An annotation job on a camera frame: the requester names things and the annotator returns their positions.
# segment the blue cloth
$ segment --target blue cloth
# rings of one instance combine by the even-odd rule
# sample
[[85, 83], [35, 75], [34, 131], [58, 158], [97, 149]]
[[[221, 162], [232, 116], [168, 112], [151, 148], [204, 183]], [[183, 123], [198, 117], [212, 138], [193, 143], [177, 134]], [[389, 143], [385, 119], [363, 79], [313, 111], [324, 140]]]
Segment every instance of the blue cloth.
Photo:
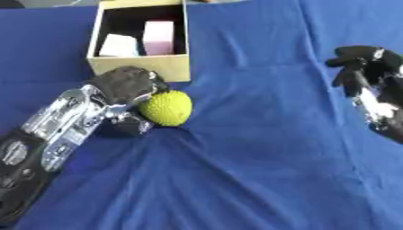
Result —
[[[15, 229], [402, 229], [403, 148], [372, 133], [323, 62], [403, 53], [399, 0], [189, 6], [181, 128], [91, 137]], [[0, 134], [91, 75], [95, 8], [0, 11]]]

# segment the white cube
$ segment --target white cube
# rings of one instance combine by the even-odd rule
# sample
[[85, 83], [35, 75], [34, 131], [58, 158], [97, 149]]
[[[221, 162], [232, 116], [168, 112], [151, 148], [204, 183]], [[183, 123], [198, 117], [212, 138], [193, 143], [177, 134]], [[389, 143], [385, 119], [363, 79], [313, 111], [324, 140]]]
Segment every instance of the white cube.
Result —
[[174, 54], [174, 22], [146, 22], [143, 44], [149, 56]]
[[118, 58], [137, 57], [139, 55], [137, 46], [136, 38], [110, 33], [101, 47], [99, 56]]

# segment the yellow-green textured ball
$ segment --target yellow-green textured ball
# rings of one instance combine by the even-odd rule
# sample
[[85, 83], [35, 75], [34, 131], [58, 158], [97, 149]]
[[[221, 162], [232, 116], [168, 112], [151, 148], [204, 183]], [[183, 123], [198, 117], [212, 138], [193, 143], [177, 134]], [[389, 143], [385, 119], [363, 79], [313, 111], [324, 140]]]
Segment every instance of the yellow-green textured ball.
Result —
[[156, 94], [139, 105], [140, 112], [162, 126], [180, 126], [192, 113], [192, 100], [183, 92]]

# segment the metallic robotic arm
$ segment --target metallic robotic arm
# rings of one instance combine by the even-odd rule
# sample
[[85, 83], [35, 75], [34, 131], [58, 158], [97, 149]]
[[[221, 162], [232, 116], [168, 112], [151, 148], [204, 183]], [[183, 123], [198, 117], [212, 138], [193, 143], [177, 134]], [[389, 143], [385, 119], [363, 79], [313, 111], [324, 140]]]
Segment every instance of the metallic robotic arm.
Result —
[[403, 58], [383, 48], [342, 47], [330, 67], [342, 67], [333, 86], [343, 86], [370, 129], [403, 144]]
[[104, 120], [132, 135], [151, 129], [133, 108], [168, 90], [155, 72], [121, 67], [65, 91], [0, 139], [0, 226], [19, 218]]

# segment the cardboard box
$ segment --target cardboard box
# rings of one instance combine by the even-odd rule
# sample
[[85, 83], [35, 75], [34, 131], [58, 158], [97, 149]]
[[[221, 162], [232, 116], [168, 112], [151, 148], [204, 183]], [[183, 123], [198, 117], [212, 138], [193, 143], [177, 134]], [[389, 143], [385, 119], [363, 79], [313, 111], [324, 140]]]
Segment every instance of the cardboard box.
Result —
[[[99, 57], [109, 33], [130, 35], [142, 40], [147, 21], [174, 21], [173, 55], [139, 57]], [[184, 0], [102, 1], [96, 15], [87, 59], [97, 75], [120, 66], [137, 66], [158, 72], [167, 82], [190, 81], [189, 43]], [[139, 46], [140, 54], [145, 55]]]

